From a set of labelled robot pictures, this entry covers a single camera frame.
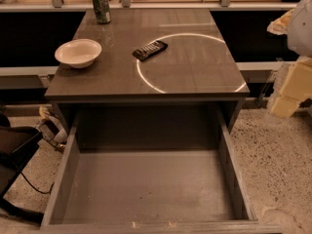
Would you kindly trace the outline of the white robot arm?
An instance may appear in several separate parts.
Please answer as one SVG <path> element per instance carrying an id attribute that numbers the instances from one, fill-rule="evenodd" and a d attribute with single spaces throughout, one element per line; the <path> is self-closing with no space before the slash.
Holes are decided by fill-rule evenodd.
<path id="1" fill-rule="evenodd" d="M 268 101 L 271 116 L 288 118 L 302 102 L 312 98 L 312 0 L 300 0 L 294 9 L 272 21 L 267 30 L 286 34 L 288 48 L 299 55 L 295 63 L 280 67 Z"/>

